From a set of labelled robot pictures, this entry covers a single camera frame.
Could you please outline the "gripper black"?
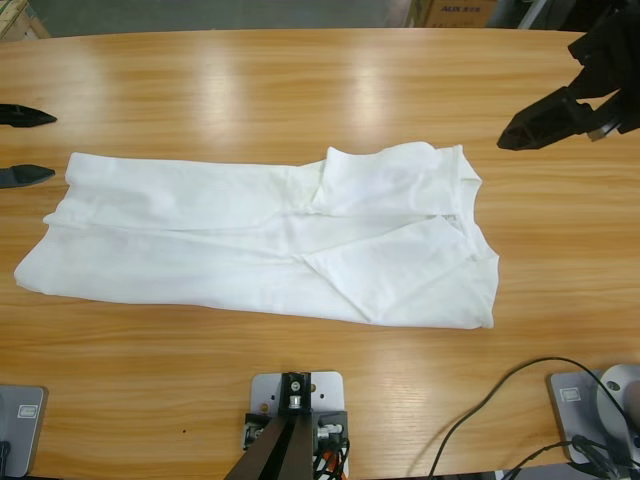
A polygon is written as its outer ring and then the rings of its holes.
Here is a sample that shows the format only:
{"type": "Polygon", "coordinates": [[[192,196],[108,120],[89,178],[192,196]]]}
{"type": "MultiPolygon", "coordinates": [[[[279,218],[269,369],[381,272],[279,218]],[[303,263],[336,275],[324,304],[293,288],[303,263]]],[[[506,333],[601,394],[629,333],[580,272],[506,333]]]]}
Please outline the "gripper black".
{"type": "Polygon", "coordinates": [[[625,8],[569,45],[582,70],[516,113],[500,135],[505,150],[538,150],[573,135],[601,140],[639,127],[639,10],[625,8]],[[594,109],[577,99],[609,99],[594,109]]]}

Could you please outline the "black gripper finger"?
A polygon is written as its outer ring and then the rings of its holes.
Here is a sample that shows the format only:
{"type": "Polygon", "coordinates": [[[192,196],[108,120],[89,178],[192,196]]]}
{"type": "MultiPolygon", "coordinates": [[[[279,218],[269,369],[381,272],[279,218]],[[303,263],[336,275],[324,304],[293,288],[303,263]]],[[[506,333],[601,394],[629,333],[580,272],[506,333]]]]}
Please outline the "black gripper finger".
{"type": "Polygon", "coordinates": [[[39,165],[14,165],[0,170],[0,188],[20,188],[36,185],[55,176],[53,169],[39,165]]]}
{"type": "Polygon", "coordinates": [[[54,123],[57,118],[44,111],[18,104],[0,105],[0,124],[13,128],[32,128],[54,123]]]}

